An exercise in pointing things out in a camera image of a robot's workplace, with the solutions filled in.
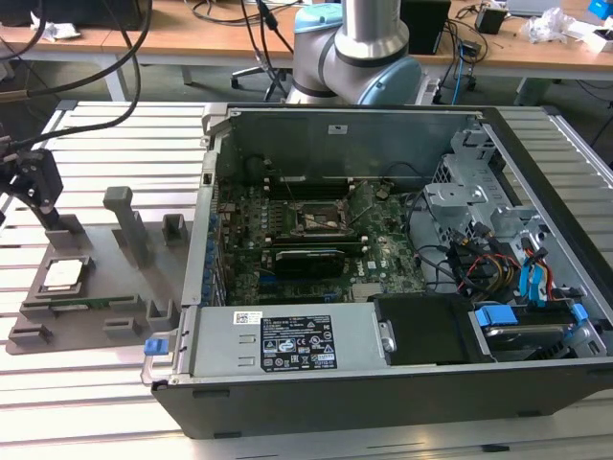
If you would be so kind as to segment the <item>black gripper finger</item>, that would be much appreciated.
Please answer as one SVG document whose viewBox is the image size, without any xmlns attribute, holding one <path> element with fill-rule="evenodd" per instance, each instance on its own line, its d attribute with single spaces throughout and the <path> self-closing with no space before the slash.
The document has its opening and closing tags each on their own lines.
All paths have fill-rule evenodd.
<svg viewBox="0 0 613 460">
<path fill-rule="evenodd" d="M 59 228 L 62 181 L 53 154 L 33 149 L 8 155 L 8 195 L 24 203 L 45 229 Z"/>
</svg>

